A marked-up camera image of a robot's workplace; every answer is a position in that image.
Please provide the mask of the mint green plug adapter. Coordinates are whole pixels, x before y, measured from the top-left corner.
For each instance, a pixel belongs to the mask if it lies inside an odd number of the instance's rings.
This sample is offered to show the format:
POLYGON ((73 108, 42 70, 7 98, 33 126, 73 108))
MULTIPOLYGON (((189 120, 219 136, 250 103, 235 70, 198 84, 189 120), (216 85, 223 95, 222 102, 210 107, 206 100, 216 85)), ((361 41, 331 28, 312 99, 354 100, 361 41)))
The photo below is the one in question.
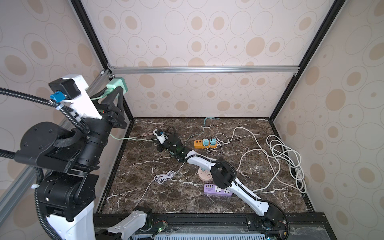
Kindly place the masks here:
POLYGON ((127 84, 125 82, 125 79, 122 77, 115 77, 106 85, 107 89, 105 91, 105 94, 109 95, 117 87, 121 87, 123 89, 123 94, 125 94, 128 91, 128 87, 127 87, 127 84))

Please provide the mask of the orange power strip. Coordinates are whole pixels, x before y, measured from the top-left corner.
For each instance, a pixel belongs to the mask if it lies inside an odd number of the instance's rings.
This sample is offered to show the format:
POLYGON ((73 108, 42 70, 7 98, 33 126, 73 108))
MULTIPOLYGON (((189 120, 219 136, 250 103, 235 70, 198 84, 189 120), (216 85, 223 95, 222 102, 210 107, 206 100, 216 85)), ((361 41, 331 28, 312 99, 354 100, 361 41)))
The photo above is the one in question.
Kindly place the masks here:
POLYGON ((194 141, 195 149, 216 149, 218 144, 215 139, 203 139, 194 141))

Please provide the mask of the round pink power strip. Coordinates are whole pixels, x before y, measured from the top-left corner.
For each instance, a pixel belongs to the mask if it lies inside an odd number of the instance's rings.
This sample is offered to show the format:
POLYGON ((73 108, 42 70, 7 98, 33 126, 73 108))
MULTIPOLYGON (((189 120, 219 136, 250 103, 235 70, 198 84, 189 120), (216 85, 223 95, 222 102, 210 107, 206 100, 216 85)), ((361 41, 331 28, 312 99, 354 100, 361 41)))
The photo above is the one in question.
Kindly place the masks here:
POLYGON ((203 170, 202 168, 199 168, 198 176, 203 182, 209 183, 213 181, 213 177, 209 170, 203 170))

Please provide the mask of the purple power strip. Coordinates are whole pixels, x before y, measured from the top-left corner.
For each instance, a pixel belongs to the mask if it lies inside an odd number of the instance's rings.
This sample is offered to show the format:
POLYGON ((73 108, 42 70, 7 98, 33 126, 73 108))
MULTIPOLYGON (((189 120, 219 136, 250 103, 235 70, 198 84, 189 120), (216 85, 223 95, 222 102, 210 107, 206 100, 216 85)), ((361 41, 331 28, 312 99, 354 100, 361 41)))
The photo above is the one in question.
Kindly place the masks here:
POLYGON ((204 193, 209 196, 231 197, 232 192, 227 189, 221 189, 215 184, 205 184, 204 193))

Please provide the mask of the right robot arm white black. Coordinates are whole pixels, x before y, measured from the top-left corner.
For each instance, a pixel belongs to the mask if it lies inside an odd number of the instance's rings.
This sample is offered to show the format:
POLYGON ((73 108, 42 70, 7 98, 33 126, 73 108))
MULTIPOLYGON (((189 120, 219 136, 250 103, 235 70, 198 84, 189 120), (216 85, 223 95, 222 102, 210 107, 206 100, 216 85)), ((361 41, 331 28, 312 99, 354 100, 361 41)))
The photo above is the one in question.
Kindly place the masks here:
POLYGON ((236 169, 223 159, 211 159, 198 154, 182 144, 175 128, 170 126, 165 131, 155 129, 159 152, 167 150, 179 163, 187 163, 210 171, 214 184, 223 190, 229 190, 244 201, 259 216, 258 225, 266 231, 285 231, 287 236, 290 225, 284 211, 276 204, 263 200, 248 189, 237 177, 236 169))

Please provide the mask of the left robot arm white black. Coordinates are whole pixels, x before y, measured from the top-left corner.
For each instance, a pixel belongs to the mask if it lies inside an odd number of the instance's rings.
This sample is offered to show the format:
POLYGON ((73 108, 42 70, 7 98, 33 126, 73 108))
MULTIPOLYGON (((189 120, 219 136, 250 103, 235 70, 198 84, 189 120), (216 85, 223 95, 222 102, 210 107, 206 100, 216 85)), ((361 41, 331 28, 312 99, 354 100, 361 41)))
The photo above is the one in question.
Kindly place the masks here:
POLYGON ((9 89, 1 94, 47 105, 59 110, 74 125, 66 130, 51 122, 31 127, 16 152, 1 150, 1 156, 31 166, 37 175, 35 205, 39 222, 53 240, 130 240, 139 231, 152 228, 150 209, 137 207, 118 224, 95 231, 93 211, 99 159, 112 128, 125 128, 122 87, 115 88, 100 103, 90 98, 101 119, 82 118, 69 107, 9 89))

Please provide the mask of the back aluminium rail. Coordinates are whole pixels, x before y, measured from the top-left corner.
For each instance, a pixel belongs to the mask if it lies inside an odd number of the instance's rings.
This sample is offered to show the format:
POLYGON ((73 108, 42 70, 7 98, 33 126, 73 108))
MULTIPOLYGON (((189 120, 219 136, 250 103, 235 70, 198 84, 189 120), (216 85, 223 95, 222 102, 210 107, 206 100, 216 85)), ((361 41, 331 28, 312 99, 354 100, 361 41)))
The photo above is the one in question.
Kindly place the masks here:
POLYGON ((299 66, 113 67, 113 74, 297 73, 299 66))

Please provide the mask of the aluminium rail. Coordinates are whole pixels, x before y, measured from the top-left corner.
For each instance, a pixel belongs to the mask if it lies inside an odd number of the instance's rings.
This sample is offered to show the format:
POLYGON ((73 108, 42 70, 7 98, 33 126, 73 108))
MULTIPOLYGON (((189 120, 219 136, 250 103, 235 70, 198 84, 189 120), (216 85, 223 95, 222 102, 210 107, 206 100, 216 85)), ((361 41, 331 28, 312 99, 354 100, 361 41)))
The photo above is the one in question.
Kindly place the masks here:
MULTIPOLYGON (((110 71, 105 70, 90 84, 87 93, 95 94, 101 86, 105 85, 110 77, 110 71)), ((1 195, 1 226, 8 219, 25 192, 31 188, 36 180, 36 174, 33 168, 25 166, 17 178, 4 190, 1 195)))
POLYGON ((113 74, 297 73, 299 66, 113 67, 113 74))

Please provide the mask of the left aluminium rail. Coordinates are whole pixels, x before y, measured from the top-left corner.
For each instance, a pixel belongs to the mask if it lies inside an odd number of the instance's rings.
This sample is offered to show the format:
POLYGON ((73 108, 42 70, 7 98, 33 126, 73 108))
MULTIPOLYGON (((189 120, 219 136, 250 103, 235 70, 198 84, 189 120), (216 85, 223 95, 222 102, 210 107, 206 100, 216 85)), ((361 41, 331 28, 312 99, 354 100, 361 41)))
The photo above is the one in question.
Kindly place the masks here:
MULTIPOLYGON (((110 71, 105 70, 90 84, 87 93, 95 94, 101 86, 105 85, 110 77, 110 71)), ((25 192, 31 188, 36 180, 36 174, 33 168, 25 166, 17 178, 4 190, 1 195, 1 226, 8 219, 25 192)))

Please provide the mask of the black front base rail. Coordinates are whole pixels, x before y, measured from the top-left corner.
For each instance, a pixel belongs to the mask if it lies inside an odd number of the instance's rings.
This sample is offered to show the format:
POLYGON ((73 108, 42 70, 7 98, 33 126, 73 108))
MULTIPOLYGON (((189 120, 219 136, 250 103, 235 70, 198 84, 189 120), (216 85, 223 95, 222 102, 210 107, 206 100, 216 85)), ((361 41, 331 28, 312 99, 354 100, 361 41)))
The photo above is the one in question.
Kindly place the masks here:
MULTIPOLYGON (((129 214, 94 214, 94 225, 96 228, 111 227, 129 214)), ((324 213, 286 213, 286 221, 294 226, 323 226, 331 240, 337 237, 329 224, 324 213)), ((153 214, 153 221, 166 221, 169 226, 242 226, 252 228, 248 224, 258 216, 251 213, 242 214, 153 214)))

